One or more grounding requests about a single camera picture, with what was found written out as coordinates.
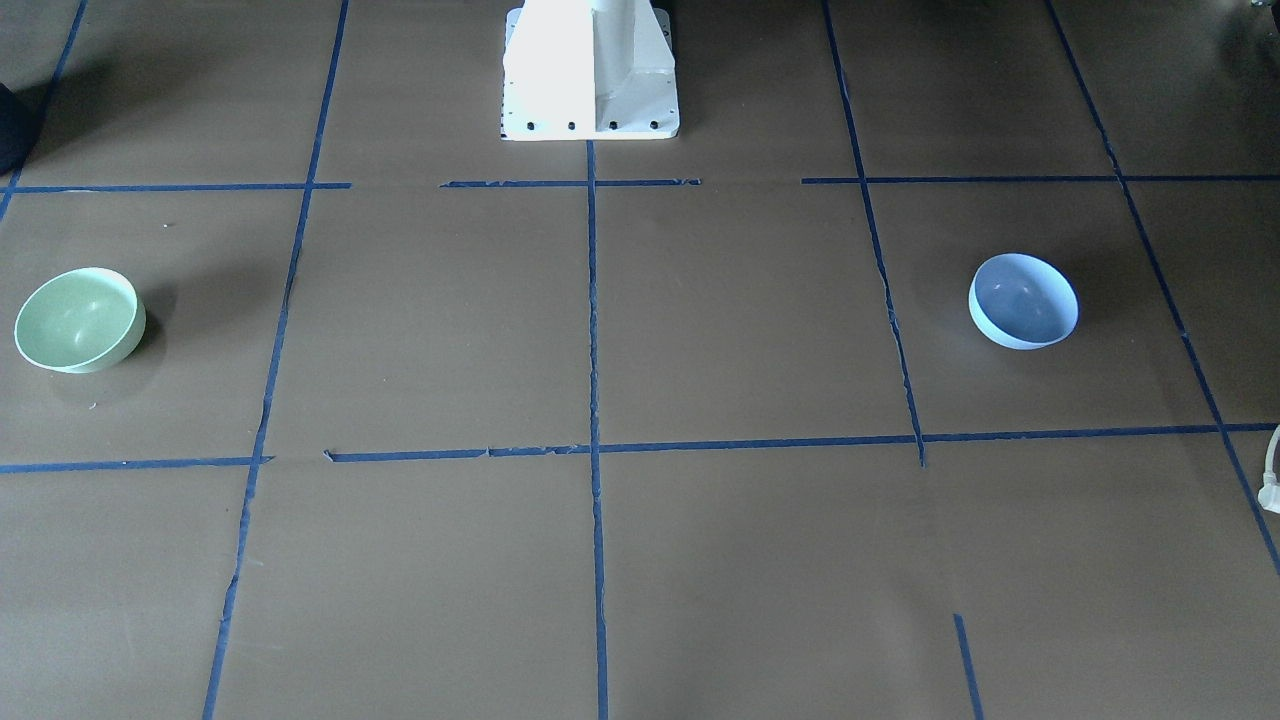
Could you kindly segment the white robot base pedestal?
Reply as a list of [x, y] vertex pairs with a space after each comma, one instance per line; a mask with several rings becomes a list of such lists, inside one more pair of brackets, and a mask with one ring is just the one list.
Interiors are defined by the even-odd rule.
[[499, 133], [657, 141], [681, 127], [669, 13], [649, 1], [525, 1], [506, 15]]

